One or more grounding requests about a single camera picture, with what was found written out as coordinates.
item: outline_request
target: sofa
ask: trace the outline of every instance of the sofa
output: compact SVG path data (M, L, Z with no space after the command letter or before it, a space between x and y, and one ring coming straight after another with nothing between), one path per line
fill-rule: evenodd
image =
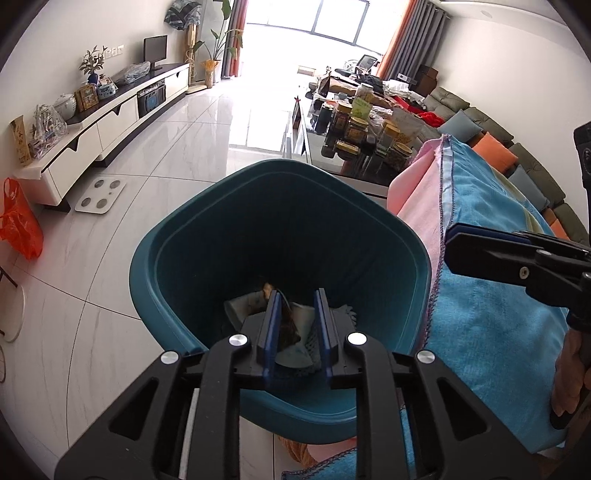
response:
M548 199L548 206L541 213L557 236L566 236L574 242L589 246L589 234L574 210L564 201L566 198L564 191L523 145L513 142L515 138L513 135L478 108L471 106L469 102L441 87L435 88L425 98L423 104L427 111L435 113L445 121L450 120L460 110L463 111L473 123L482 128L483 132L489 133L505 148L509 149L517 157L517 162L510 166L504 172L504 175L507 178L511 177L518 166L521 166L540 192ZM429 129L423 129L421 140L439 138L440 135L441 133L438 130L429 127ZM478 140L479 138L476 138L474 144L467 143L474 147Z

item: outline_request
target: blue blanket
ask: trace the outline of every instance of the blue blanket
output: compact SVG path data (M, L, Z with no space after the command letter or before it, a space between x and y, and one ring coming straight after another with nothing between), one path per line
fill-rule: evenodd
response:
M470 147L448 136L442 142L443 231L461 222L553 234L533 205ZM419 347L438 355L530 452L559 444L564 433L550 425L550 392L566 311L533 300L522 287L454 275L444 263L434 275L433 308ZM401 416L412 475L404 410ZM284 479L353 480L355 462L351 450Z

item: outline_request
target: yellow lid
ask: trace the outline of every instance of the yellow lid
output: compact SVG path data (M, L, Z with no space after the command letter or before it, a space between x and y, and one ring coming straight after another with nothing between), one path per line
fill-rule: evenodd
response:
M386 133L387 135L393 136L393 135L397 135L400 134L400 130L398 129L398 127L396 127L396 125L387 122L386 125L384 126L384 133Z
M406 155L411 155L413 153L413 149L412 148L410 148L409 146L407 146L407 145L405 145L403 143L400 143L400 142L396 142L394 144L394 147L396 148L396 150L398 150L398 151L400 151L400 152L402 152L402 153L404 153Z
M341 140L337 140L336 148L346 151L347 153L350 153L352 155L359 155L359 147L356 147L355 145L351 145L350 143L347 143L347 142L343 142Z
M351 110L353 109L353 105L351 105L350 103L347 103L347 102L339 102L336 109L338 112L351 113Z
M351 117L351 123L361 128L367 128L369 126L369 123L367 123L362 118L358 118L356 116Z

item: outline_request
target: silver screw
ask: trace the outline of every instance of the silver screw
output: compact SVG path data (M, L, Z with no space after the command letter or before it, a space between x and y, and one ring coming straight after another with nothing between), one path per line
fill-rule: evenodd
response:
M353 345L363 345L368 341L368 338L363 333L353 332L349 334L347 340Z
M429 350L421 350L417 353L417 360L422 364L432 364L435 361L435 354Z
M172 365L178 362L178 353L177 352L164 352L160 355L160 361L165 365Z
M241 334L241 333L238 333L236 335L232 335L228 339L228 342L230 342L230 345L233 345L233 346L242 346L242 345L246 344L247 341L248 341L248 337L246 335Z

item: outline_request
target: trash can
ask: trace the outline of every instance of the trash can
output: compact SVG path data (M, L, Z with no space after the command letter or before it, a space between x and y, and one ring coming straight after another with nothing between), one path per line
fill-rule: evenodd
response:
M166 350L201 352L235 333L223 303L280 288L313 305L347 304L357 329L409 354L431 269L415 233L363 193L293 160L266 160L219 181L142 240L129 285L140 318ZM304 443L356 434L355 391L331 391L322 372L280 393L241 393L241 415Z

